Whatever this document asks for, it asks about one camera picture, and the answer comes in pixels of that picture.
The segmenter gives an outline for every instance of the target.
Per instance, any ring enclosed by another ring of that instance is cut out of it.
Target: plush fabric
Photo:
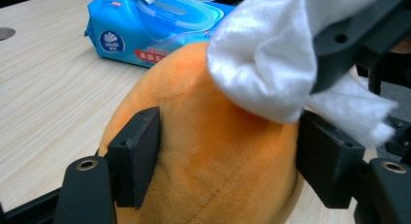
[[[162,136],[142,208],[119,223],[283,223],[300,195],[298,124],[278,124],[234,105],[206,69],[206,43],[156,64],[125,97],[100,154],[136,112],[158,106]]]

